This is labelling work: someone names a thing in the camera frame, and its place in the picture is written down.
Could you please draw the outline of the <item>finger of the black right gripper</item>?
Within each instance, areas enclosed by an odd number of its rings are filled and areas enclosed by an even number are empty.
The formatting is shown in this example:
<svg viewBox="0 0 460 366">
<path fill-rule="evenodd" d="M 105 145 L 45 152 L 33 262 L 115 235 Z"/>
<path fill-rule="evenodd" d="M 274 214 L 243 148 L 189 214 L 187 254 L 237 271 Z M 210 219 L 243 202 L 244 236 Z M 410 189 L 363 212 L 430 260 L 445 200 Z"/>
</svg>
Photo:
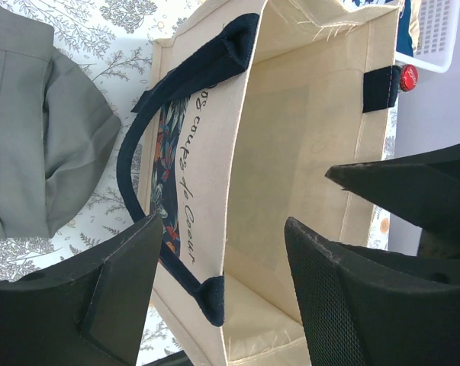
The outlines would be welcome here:
<svg viewBox="0 0 460 366">
<path fill-rule="evenodd" d="M 335 165 L 326 177 L 446 240 L 460 240 L 460 144 L 376 162 Z"/>
</svg>

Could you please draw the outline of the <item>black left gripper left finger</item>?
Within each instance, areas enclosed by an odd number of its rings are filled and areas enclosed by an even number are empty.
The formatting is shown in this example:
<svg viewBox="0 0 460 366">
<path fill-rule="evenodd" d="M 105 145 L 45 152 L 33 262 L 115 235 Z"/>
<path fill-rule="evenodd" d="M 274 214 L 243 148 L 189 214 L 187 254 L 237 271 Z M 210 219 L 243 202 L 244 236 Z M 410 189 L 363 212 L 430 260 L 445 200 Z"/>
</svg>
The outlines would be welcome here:
<svg viewBox="0 0 460 366">
<path fill-rule="evenodd" d="M 134 365 L 162 221 L 126 230 L 21 279 L 0 281 L 0 365 Z"/>
</svg>

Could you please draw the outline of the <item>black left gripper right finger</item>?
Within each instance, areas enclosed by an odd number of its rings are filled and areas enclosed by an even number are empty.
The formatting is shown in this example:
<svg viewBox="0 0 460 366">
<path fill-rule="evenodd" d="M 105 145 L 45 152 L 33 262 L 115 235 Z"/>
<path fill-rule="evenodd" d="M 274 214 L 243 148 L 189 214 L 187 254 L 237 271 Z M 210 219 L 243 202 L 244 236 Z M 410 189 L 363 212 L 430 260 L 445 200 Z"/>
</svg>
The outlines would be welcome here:
<svg viewBox="0 0 460 366">
<path fill-rule="evenodd" d="M 460 365 L 460 259 L 284 233 L 311 364 Z"/>
</svg>

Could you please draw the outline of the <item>dark cola bottle red cap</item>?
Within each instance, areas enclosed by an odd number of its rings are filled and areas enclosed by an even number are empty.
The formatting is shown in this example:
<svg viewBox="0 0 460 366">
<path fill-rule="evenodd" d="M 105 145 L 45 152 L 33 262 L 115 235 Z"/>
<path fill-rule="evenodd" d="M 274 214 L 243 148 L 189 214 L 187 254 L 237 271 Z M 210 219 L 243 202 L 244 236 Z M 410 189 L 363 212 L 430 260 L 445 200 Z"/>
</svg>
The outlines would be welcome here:
<svg viewBox="0 0 460 366">
<path fill-rule="evenodd" d="M 411 64 L 400 67 L 399 89 L 401 92 L 413 91 L 418 83 L 419 74 L 417 68 Z"/>
</svg>

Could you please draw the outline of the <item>beige canvas tote bag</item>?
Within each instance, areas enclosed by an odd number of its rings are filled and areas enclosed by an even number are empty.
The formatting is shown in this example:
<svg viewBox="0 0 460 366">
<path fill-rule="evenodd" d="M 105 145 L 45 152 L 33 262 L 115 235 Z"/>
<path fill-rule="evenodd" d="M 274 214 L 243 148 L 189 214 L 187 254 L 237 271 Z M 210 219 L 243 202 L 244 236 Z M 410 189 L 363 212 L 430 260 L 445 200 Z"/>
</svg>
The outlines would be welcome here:
<svg viewBox="0 0 460 366">
<path fill-rule="evenodd" d="M 155 42 L 117 183 L 133 220 L 162 219 L 153 302 L 192 364 L 310 364 L 285 222 L 367 243 L 372 204 L 326 172 L 382 157 L 399 17 L 207 1 Z"/>
</svg>

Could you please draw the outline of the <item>blue printed cloth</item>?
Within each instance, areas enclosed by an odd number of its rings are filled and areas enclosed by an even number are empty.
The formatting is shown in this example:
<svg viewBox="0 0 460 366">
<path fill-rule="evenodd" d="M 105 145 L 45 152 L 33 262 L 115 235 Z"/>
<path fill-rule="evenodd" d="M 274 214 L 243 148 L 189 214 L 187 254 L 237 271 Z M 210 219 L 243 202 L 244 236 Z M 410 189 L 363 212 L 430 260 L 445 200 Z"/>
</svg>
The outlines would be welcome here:
<svg viewBox="0 0 460 366">
<path fill-rule="evenodd" d="M 409 1 L 339 1 L 330 10 L 323 35 L 349 66 L 372 71 L 405 63 L 412 56 Z"/>
</svg>

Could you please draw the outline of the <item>white plastic basket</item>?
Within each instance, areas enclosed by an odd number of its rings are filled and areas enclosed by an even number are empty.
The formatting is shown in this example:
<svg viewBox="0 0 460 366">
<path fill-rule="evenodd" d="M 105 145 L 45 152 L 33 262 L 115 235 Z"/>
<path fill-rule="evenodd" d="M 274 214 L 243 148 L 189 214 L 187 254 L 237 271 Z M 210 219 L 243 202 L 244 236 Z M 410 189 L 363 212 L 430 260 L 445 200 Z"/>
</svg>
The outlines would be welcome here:
<svg viewBox="0 0 460 366">
<path fill-rule="evenodd" d="M 394 61 L 399 70 L 411 64 L 427 72 L 444 73 L 452 63 L 460 1 L 339 1 L 347 12 L 393 7 L 400 11 Z"/>
</svg>

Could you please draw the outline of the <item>grey folded cloth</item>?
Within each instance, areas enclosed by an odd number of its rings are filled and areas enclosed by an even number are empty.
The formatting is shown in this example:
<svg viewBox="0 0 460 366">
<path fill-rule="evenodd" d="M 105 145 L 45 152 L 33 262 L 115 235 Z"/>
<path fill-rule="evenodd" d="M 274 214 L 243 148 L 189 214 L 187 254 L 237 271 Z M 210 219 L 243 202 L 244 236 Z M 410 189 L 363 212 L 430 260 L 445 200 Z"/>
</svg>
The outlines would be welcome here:
<svg viewBox="0 0 460 366">
<path fill-rule="evenodd" d="M 0 239 L 50 238 L 85 205 L 121 127 L 53 44 L 53 28 L 0 7 Z"/>
</svg>

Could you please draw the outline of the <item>floral table mat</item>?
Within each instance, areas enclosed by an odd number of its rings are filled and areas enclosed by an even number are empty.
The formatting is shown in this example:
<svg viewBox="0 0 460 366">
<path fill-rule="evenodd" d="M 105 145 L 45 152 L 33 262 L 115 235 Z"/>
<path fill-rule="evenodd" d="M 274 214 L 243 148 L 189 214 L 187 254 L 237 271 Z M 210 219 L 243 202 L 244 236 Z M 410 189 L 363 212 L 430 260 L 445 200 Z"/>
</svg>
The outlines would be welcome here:
<svg viewBox="0 0 460 366">
<path fill-rule="evenodd" d="M 50 25 L 55 48 L 89 77 L 121 122 L 95 190 L 66 225 L 50 238 L 0 239 L 0 267 L 7 271 L 0 281 L 17 281 L 157 215 L 132 219 L 117 183 L 118 154 L 136 117 L 133 108 L 152 86 L 155 42 L 172 38 L 205 2 L 0 1 L 14 14 Z"/>
</svg>

